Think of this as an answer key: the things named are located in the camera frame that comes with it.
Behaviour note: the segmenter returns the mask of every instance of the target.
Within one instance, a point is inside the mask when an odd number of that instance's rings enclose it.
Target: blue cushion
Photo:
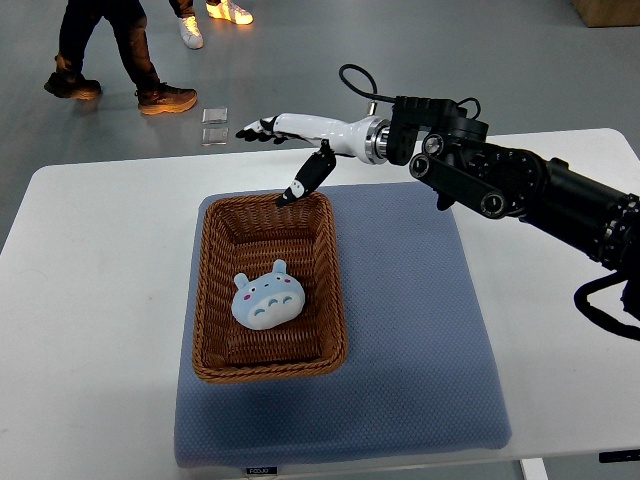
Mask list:
[[[320,189],[334,209],[349,353],[309,378],[210,385],[191,366],[196,228],[178,380],[185,468],[499,449],[511,436],[451,212],[418,182]]]

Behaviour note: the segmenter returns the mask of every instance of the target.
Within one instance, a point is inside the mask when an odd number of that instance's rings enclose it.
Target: brown wicker basket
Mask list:
[[[223,198],[207,209],[193,332],[193,368],[209,383],[329,373],[347,354],[333,210],[315,192],[283,208],[279,194]],[[268,273],[281,258],[305,291],[302,313],[269,330],[231,314],[234,276]]]

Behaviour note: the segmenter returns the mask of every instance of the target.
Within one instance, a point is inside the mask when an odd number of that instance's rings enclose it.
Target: black robotic arm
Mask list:
[[[371,81],[373,93],[355,88],[344,71],[355,69]],[[489,219],[518,218],[584,252],[613,273],[576,292],[576,307],[598,326],[640,341],[640,327],[617,321],[589,304],[587,297],[627,282],[622,303],[640,320],[640,201],[572,172],[567,162],[486,143],[488,125],[477,120],[479,102],[467,98],[383,97],[375,81],[357,65],[340,69],[342,80],[373,102],[370,115],[347,124],[309,115],[282,114],[248,125],[237,136],[246,140],[306,140],[320,146],[302,167],[280,206],[309,195],[335,166],[335,155],[364,163],[409,165],[411,175],[438,193],[437,207],[459,202]],[[375,102],[393,104],[391,121],[374,116]],[[464,105],[475,104],[468,118]],[[414,155],[419,132],[427,132]]]

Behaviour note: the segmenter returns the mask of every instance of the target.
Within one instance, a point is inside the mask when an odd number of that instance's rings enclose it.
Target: robotic hand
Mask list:
[[[386,162],[384,151],[376,146],[384,143],[381,137],[388,131],[388,126],[388,120],[373,115],[355,123],[345,123],[332,118],[283,113],[247,125],[236,137],[249,142],[268,142],[273,139],[275,144],[295,138],[320,147],[278,199],[277,205],[284,206],[310,195],[318,188],[335,168],[335,155],[356,157],[371,165]]]
[[[376,116],[346,123],[333,118],[283,113],[247,125],[236,137],[249,142],[273,139],[276,145],[295,138],[316,147],[321,146],[322,140],[327,140],[336,155],[357,157],[364,163],[375,165],[387,161],[384,152],[375,151],[374,146],[384,127],[388,126],[388,120]]]

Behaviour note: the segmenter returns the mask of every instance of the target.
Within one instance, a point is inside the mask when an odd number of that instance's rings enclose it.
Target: plush toy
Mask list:
[[[231,303],[231,313],[247,328],[273,328],[302,312],[304,290],[300,282],[287,275],[284,260],[276,260],[273,271],[251,282],[244,273],[237,274],[233,281],[238,291]]]

